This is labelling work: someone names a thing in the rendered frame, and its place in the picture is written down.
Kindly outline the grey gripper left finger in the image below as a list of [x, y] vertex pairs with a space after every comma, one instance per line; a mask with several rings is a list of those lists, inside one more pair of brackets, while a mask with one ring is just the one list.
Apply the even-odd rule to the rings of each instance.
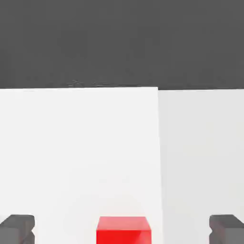
[[35, 244], [35, 217], [11, 214], [0, 223], [0, 244]]

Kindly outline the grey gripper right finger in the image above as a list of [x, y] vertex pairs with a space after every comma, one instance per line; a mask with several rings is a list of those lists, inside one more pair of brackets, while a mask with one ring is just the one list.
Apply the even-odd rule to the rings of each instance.
[[232, 214], [211, 215], [209, 244], [244, 244], [244, 223]]

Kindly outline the small red cube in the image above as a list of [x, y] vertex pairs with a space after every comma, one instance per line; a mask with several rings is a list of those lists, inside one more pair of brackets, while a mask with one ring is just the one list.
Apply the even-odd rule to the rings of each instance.
[[96, 244], [152, 244], [152, 231], [146, 217], [101, 216]]

